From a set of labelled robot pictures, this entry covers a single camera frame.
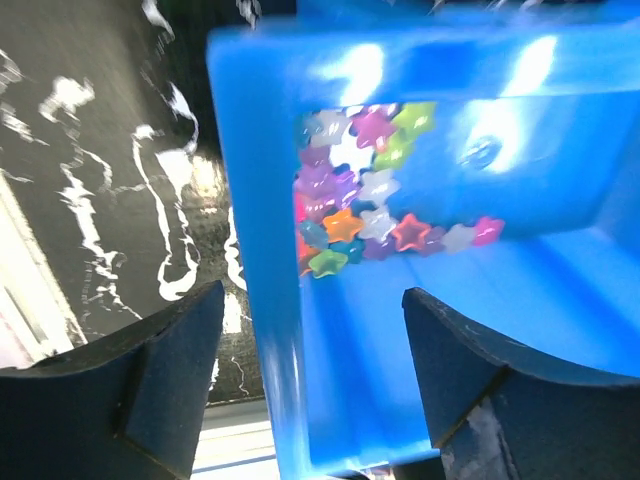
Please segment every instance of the star-shaped bead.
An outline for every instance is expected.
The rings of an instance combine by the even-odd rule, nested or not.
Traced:
[[[409,140],[415,140],[419,135],[435,128],[435,108],[435,102],[407,103],[392,123],[402,128]]]
[[[298,230],[307,245],[321,250],[329,246],[329,235],[320,225],[305,220],[298,224]]]
[[[351,205],[351,202],[353,202],[360,193],[361,187],[355,177],[355,173],[351,170],[336,175],[333,198],[335,199],[335,206],[339,210],[344,210]]]
[[[296,144],[298,148],[305,148],[312,135],[322,132],[322,122],[313,115],[300,115],[295,128]]]
[[[475,226],[476,238],[473,244],[480,247],[497,241],[503,228],[504,220],[482,217]]]
[[[313,148],[338,145],[342,141],[342,135],[351,123],[351,120],[342,112],[336,112],[335,110],[322,110],[315,115],[315,118],[322,124],[322,131],[311,135],[311,146]]]
[[[380,243],[387,239],[391,231],[396,228],[396,222],[389,215],[389,208],[385,205],[373,211],[364,210],[360,213],[364,220],[364,228],[360,230],[358,236],[364,239],[373,239]]]
[[[329,234],[329,242],[351,242],[356,233],[362,230],[364,222],[351,214],[351,209],[340,210],[322,220]]]
[[[394,115],[400,110],[400,105],[397,103],[387,103],[384,105],[371,105],[368,109],[369,112],[379,112],[387,118],[393,118]]]
[[[442,237],[445,233],[446,230],[442,227],[433,227],[429,230],[429,233],[424,237],[424,247],[420,250],[420,255],[426,257],[434,253],[442,252],[444,250]]]
[[[315,200],[335,191],[336,176],[328,163],[317,167],[303,165],[298,171],[298,178],[293,182],[293,186],[297,192]]]
[[[396,251],[396,239],[393,235],[389,235],[383,242],[368,238],[364,243],[363,255],[371,260],[384,260]]]
[[[402,136],[402,132],[396,132],[389,137],[386,150],[376,155],[373,161],[373,169],[378,171],[387,168],[399,170],[414,150],[413,142],[406,140]]]
[[[304,208],[305,201],[306,199],[298,192],[293,194],[293,218],[296,223],[307,219],[307,212]]]
[[[442,244],[447,253],[458,253],[469,248],[476,238],[476,229],[457,223],[442,236]]]
[[[318,254],[318,250],[315,250],[314,253],[309,253],[304,255],[298,259],[298,275],[301,277],[306,273],[311,271],[311,267],[309,266],[309,262]]]
[[[431,227],[419,221],[413,213],[408,213],[402,222],[391,232],[396,239],[396,250],[404,252],[413,249],[421,251],[425,246],[425,237]]]
[[[313,223],[322,223],[322,219],[331,213],[336,205],[333,194],[321,197],[317,200],[305,199],[304,212]]]
[[[373,147],[358,148],[356,141],[356,137],[349,135],[348,131],[345,132],[342,136],[342,142],[331,147],[329,161],[334,167],[349,165],[349,170],[355,174],[356,180],[358,180],[360,170],[371,168],[374,149]]]
[[[325,145],[324,147],[307,147],[298,152],[298,157],[303,165],[309,165],[310,167],[318,167],[323,163],[329,163],[329,154],[331,153],[331,147]]]
[[[374,146],[381,148],[387,138],[396,131],[393,125],[382,113],[369,111],[353,117],[353,125],[358,132],[356,145],[358,148]]]
[[[344,253],[349,259],[349,263],[360,263],[364,252],[364,240],[358,238],[353,242],[336,242],[332,243],[329,248],[334,252]]]
[[[400,182],[393,179],[393,170],[386,168],[379,172],[365,172],[362,174],[362,190],[358,198],[373,202],[380,207],[387,202],[387,198],[400,189]]]
[[[309,261],[309,267],[313,270],[315,278],[326,275],[335,275],[344,267],[349,258],[344,253],[324,250]]]

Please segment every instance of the blue plastic container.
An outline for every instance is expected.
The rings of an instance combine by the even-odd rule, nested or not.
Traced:
[[[282,478],[429,451],[400,304],[407,288],[546,353],[640,376],[640,31],[604,17],[516,20],[265,22],[212,38],[208,64]],[[393,171],[401,189],[387,199],[391,217],[413,213],[445,232],[501,219],[500,240],[299,277],[300,125],[318,134],[318,112],[346,118],[354,105],[413,102],[435,102],[435,123]],[[361,183],[365,172],[354,172]],[[371,209],[351,207],[354,218]]]

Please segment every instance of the black and white marble pattern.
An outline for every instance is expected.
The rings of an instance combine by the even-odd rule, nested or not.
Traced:
[[[214,15],[196,44],[157,0],[3,0],[0,173],[76,345],[223,280],[219,402],[263,391],[204,69]]]

